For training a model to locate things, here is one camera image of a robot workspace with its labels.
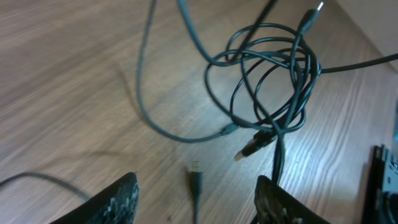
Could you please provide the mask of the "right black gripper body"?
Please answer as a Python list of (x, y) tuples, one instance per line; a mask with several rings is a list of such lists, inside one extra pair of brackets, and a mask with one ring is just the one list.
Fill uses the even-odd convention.
[(374, 146), (361, 222), (397, 224), (397, 119), (392, 132), (392, 149)]

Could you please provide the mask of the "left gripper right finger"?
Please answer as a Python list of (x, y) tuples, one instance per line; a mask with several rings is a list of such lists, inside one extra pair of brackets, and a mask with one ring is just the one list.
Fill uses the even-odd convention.
[(264, 175), (257, 178), (254, 223), (329, 224)]

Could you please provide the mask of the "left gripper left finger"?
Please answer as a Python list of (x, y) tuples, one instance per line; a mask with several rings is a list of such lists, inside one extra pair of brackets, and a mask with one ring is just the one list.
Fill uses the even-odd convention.
[(52, 224), (132, 223), (139, 204), (136, 174), (128, 172), (87, 202)]

